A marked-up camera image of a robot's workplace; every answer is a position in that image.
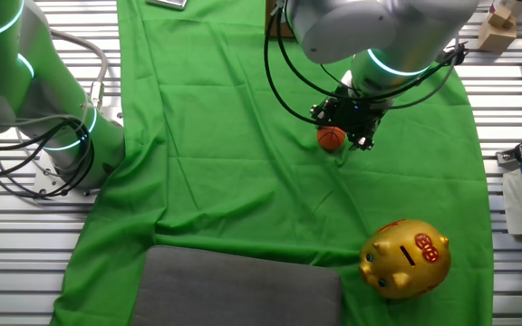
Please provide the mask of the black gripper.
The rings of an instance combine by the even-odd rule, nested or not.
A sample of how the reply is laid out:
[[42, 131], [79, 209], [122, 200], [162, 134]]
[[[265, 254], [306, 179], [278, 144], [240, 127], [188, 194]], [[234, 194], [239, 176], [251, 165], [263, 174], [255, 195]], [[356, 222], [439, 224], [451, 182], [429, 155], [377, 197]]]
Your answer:
[[339, 85], [333, 96], [315, 104], [310, 109], [312, 119], [321, 127], [349, 128], [347, 138], [350, 150], [371, 150], [374, 146], [375, 125], [386, 114], [373, 108], [369, 102], [358, 99], [354, 91]]

